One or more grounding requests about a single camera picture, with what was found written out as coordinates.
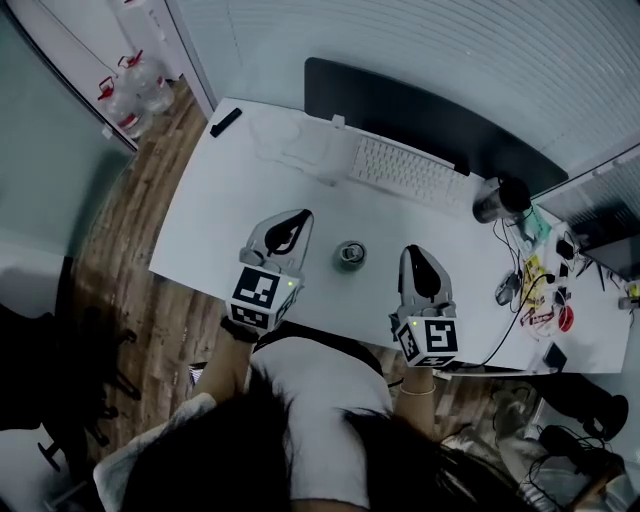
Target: red cap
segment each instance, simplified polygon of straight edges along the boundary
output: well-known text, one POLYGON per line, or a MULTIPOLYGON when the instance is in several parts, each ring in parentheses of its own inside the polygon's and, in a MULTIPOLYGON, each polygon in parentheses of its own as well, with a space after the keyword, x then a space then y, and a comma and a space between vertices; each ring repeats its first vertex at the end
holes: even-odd
POLYGON ((135 66, 138 62, 140 62, 141 56, 142 56, 142 50, 140 50, 138 52, 138 55, 136 55, 135 57, 127 57, 126 55, 123 55, 122 57, 120 57, 120 60, 118 61, 118 66, 120 66, 121 68, 131 68, 135 66))

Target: keyboard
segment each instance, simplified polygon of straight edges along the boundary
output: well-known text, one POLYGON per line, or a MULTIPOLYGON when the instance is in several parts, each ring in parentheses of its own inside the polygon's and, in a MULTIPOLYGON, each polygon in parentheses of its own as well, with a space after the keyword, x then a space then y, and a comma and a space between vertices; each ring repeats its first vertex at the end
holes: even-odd
POLYGON ((362 137, 349 178, 458 216, 470 208, 467 177, 451 164, 362 137))

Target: white t-shirt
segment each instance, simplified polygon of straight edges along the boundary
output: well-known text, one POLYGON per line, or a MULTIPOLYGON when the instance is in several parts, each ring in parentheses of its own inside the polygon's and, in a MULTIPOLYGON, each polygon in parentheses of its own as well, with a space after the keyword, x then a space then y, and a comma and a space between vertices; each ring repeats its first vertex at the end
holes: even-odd
MULTIPOLYGON (((285 338, 260 349, 253 366, 272 379, 288 401, 291 434, 291 499, 327 499, 369 508, 365 454, 343 411, 391 411, 385 380, 371 367, 321 343, 285 338)), ((215 407, 202 393, 183 403, 172 424, 215 407)), ((133 439, 96 466, 93 478, 107 512, 118 512, 138 454, 162 435, 166 424, 133 439)))

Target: wooden floor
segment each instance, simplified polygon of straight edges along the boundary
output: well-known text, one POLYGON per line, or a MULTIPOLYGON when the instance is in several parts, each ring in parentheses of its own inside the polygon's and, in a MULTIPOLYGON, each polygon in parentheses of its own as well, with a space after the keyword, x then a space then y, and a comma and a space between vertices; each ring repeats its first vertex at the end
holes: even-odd
MULTIPOLYGON (((120 415, 102 421, 111 443, 100 448, 90 438, 98 461, 136 435, 166 421, 189 395, 188 365, 205 361, 215 343, 224 304, 152 274, 148 268, 173 193, 206 121, 184 82, 175 84, 176 101, 156 118, 150 133, 105 202, 72 270, 75 311, 100 308, 120 329, 132 329, 137 342, 120 349, 120 369, 142 391, 135 402, 107 388, 120 415)), ((388 382, 399 378, 404 362, 397 352, 370 347, 388 382)), ((491 379, 438 380, 437 422, 444 434, 466 424, 492 441, 491 393, 521 383, 491 379)), ((527 404, 534 406, 535 393, 527 404)))

